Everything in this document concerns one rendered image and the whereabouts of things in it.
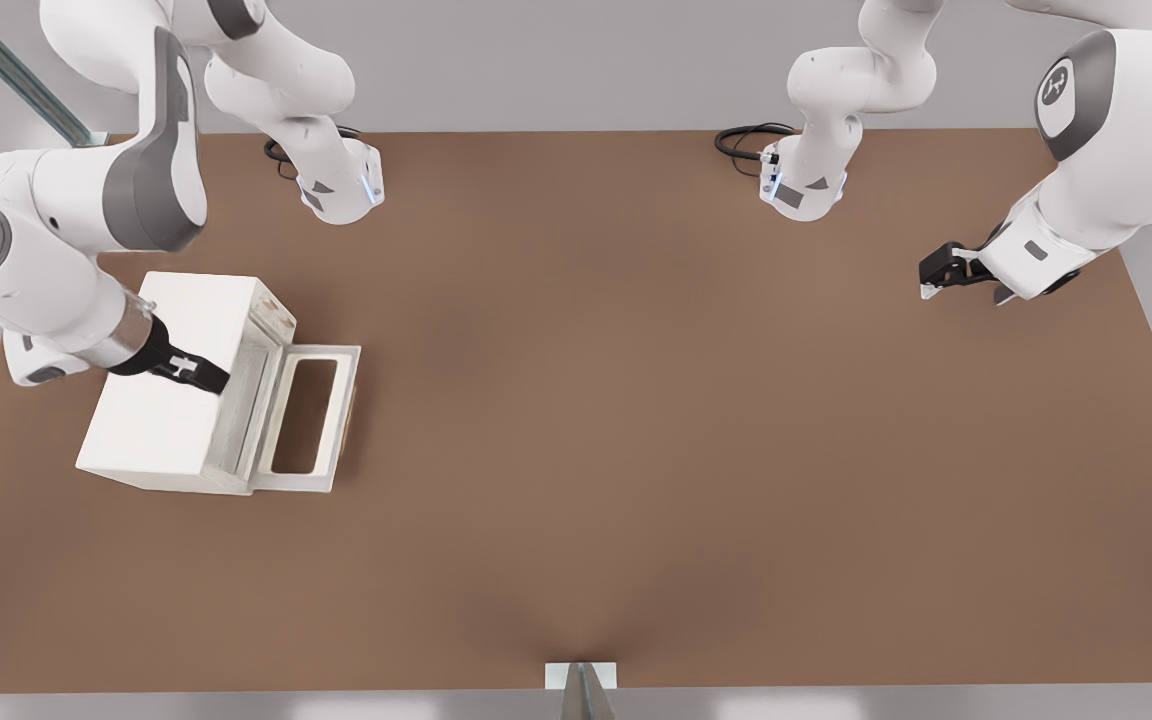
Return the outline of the white oven body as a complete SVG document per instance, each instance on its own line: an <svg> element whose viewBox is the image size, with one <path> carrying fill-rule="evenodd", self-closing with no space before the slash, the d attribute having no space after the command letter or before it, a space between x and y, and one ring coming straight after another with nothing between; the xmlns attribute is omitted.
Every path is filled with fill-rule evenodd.
<svg viewBox="0 0 1152 720"><path fill-rule="evenodd" d="M136 488L252 495L296 319L251 275L150 272L141 297L174 346L223 369L229 381L211 395L147 373L109 376L77 468Z"/></svg>

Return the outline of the white oven door with window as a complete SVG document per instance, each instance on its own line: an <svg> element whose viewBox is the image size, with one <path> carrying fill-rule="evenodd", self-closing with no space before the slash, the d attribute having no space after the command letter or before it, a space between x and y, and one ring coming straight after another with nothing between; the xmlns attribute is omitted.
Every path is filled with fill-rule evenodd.
<svg viewBox="0 0 1152 720"><path fill-rule="evenodd" d="M325 361L334 365L332 387L324 404L324 425L314 445L314 467L305 473L276 471L274 457L282 438L287 406L291 401L294 374L303 363ZM285 350L282 365L275 376L266 419L262 424L259 450L253 460L248 488L250 492L280 491L329 493L334 486L338 462L346 442L349 415L353 414L361 346L291 344Z"/></svg>

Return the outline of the silver frame post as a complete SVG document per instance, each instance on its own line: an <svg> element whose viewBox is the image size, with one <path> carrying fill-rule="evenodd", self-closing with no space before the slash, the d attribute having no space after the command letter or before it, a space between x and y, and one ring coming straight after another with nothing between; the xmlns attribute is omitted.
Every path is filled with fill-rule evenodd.
<svg viewBox="0 0 1152 720"><path fill-rule="evenodd" d="M559 720L617 720L607 694L617 688L616 662L545 664L544 687L562 691Z"/></svg>
<svg viewBox="0 0 1152 720"><path fill-rule="evenodd" d="M91 131L1 40L0 81L6 88L10 88L20 100L26 103L37 118L41 118L47 126L55 129L71 147L108 145L109 132Z"/></svg>

